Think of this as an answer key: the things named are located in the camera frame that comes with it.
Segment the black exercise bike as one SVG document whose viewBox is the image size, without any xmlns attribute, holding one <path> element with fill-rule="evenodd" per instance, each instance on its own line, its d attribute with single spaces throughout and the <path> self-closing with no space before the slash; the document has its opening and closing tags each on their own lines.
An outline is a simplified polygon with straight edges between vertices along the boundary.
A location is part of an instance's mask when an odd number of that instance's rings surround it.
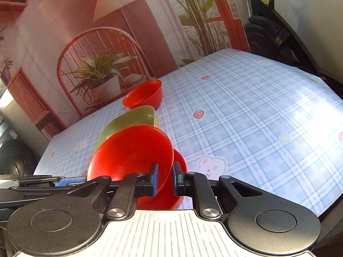
<svg viewBox="0 0 343 257">
<path fill-rule="evenodd" d="M 246 3 L 249 18 L 244 30 L 251 53 L 316 75 L 342 97 L 342 84 L 324 76 L 300 37 L 275 10 L 274 0 L 246 0 Z"/>
</svg>

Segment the printed room backdrop cloth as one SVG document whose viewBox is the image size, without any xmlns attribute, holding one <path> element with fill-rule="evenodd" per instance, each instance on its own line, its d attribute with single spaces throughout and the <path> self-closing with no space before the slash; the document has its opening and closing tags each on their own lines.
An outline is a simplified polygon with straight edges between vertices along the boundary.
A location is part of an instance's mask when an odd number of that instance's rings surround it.
<svg viewBox="0 0 343 257">
<path fill-rule="evenodd" d="M 48 139 L 225 48 L 249 51 L 235 0 L 1 0 L 1 80 Z"/>
</svg>

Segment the blue plaid tablecloth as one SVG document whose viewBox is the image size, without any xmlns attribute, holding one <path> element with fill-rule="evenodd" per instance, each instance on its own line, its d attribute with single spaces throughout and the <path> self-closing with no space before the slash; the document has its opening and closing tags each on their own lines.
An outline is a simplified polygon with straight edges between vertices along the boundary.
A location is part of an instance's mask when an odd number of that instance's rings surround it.
<svg viewBox="0 0 343 257">
<path fill-rule="evenodd" d="M 188 169 L 320 215 L 342 195 L 342 99 L 320 78 L 225 49 L 162 78 L 160 127 Z"/>
</svg>

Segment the red round bowl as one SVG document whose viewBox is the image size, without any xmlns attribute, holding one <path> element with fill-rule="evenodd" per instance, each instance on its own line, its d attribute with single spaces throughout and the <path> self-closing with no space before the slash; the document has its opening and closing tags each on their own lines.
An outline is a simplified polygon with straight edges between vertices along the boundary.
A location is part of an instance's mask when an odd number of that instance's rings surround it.
<svg viewBox="0 0 343 257">
<path fill-rule="evenodd" d="M 147 173 L 158 164 L 158 187 L 154 197 L 141 197 L 137 209 L 173 210 L 183 202 L 174 195 L 172 164 L 177 161 L 183 172 L 187 165 L 161 129 L 134 125 L 116 132 L 99 146 L 88 167 L 87 180 L 108 175 L 113 181 L 131 173 Z"/>
<path fill-rule="evenodd" d="M 140 84 L 125 96 L 124 107 L 133 110 L 141 106 L 151 106 L 156 110 L 163 99 L 162 84 L 158 79 Z"/>
</svg>

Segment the grey appliance at left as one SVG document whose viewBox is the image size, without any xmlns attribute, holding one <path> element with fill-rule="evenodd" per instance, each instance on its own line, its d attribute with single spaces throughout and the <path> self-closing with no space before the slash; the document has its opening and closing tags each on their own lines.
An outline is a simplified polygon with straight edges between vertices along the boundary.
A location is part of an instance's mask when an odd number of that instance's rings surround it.
<svg viewBox="0 0 343 257">
<path fill-rule="evenodd" d="M 1 174 L 32 175 L 48 144 L 1 84 Z"/>
</svg>

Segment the green square plate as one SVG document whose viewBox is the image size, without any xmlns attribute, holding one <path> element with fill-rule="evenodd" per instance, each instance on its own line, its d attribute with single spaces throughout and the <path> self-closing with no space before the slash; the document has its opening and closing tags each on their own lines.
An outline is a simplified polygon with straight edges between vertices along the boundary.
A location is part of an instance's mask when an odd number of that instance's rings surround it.
<svg viewBox="0 0 343 257">
<path fill-rule="evenodd" d="M 151 125 L 159 127 L 158 114 L 152 106 L 140 106 L 118 116 L 109 124 L 107 124 L 99 134 L 92 154 L 95 154 L 102 143 L 110 138 L 113 134 L 121 131 L 124 128 L 132 127 L 134 125 Z"/>
</svg>

